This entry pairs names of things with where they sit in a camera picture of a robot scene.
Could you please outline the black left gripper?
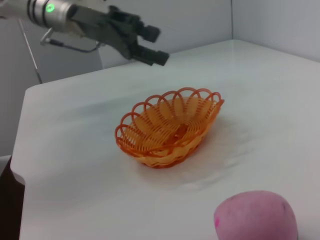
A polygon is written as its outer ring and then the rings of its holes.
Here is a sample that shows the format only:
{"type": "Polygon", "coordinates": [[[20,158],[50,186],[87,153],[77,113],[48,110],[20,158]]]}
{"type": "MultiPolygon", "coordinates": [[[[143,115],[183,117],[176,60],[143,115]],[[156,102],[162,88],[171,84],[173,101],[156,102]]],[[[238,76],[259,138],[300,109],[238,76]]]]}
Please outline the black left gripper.
{"type": "Polygon", "coordinates": [[[170,57],[166,52],[138,45],[138,38],[155,43],[161,34],[159,28],[145,25],[138,15],[115,6],[110,6],[107,13],[76,6],[69,16],[84,37],[111,46],[127,60],[164,66],[170,57]]]}

